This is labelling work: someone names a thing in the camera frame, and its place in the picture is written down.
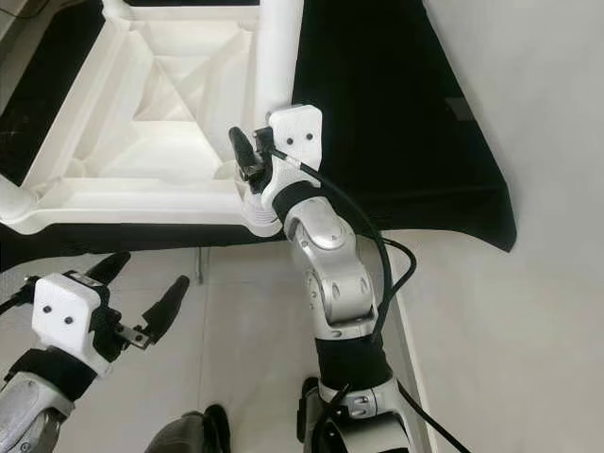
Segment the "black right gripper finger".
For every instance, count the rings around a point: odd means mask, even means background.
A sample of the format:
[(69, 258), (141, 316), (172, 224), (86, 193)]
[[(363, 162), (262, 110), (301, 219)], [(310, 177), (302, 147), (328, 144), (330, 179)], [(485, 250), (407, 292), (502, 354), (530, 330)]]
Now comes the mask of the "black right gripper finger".
[(264, 177), (264, 163), (259, 152), (238, 126), (230, 127), (228, 138), (242, 181), (249, 185), (259, 185)]

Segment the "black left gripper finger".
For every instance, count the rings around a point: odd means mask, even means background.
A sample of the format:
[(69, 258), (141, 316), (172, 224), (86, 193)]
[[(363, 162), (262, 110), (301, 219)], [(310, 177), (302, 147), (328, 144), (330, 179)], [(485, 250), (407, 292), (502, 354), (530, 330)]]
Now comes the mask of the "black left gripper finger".
[(170, 284), (163, 297), (146, 311), (146, 336), (148, 342), (156, 344), (172, 324), (176, 322), (187, 290), (190, 288), (190, 278), (178, 276)]
[(132, 254), (126, 251), (108, 255), (90, 269), (90, 278), (100, 284), (111, 284), (121, 275), (130, 259), (132, 259)]

